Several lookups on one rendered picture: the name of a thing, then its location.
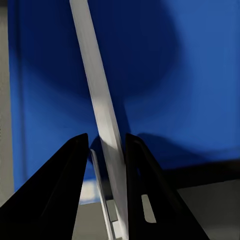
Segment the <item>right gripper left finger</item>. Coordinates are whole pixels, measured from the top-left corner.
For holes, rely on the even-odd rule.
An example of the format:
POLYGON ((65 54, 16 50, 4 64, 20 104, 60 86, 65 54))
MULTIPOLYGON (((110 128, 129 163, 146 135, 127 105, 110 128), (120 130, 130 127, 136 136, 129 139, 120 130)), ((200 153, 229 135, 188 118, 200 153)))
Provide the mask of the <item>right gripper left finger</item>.
POLYGON ((87 133, 69 139, 0 207, 0 240, 72 240, 88 154, 87 133))

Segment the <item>folder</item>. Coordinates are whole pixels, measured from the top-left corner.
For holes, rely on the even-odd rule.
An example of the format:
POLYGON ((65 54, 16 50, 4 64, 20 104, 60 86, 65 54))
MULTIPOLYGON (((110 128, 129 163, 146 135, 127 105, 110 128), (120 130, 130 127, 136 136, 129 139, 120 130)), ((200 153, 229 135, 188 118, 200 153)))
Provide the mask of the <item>folder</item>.
MULTIPOLYGON (((124 154, 175 189, 240 180, 240 0, 87 0, 124 154)), ((113 199, 69 0, 7 0, 14 192, 87 133, 78 205, 113 199)), ((141 195, 147 191, 137 166, 141 195)))

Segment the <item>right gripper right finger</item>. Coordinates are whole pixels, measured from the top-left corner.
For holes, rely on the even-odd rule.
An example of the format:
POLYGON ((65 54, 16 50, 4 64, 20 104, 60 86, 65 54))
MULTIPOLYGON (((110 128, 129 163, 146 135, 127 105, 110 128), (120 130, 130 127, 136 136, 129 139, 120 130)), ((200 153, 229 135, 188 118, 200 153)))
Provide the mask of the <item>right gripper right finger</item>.
POLYGON ((125 135, 129 240, 210 240, 144 141, 125 135), (156 223, 145 220, 139 168, 156 223))

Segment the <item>pen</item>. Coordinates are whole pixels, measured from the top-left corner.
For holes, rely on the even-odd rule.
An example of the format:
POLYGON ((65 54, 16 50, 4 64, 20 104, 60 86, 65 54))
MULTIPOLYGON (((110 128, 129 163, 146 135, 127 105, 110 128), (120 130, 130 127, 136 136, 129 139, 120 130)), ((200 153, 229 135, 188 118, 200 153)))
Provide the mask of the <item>pen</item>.
POLYGON ((126 155, 87 0, 69 0, 105 158, 117 220, 110 220, 96 151, 90 149, 109 240, 129 240, 126 155))

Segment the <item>swivel chair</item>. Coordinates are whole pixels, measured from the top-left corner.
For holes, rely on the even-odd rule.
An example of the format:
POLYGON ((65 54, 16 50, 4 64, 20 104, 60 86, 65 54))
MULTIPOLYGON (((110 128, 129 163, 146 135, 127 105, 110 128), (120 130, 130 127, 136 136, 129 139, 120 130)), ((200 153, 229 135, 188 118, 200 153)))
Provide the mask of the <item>swivel chair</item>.
MULTIPOLYGON (((240 179, 177 191, 209 240, 240 240, 240 179)), ((0 208, 14 193, 8 0, 0 0, 0 208)), ((145 220, 157 223, 148 194, 141 198, 145 220)), ((114 200, 107 207, 110 220, 118 220, 114 200)), ((101 202, 78 206, 71 240, 109 240, 101 202)))

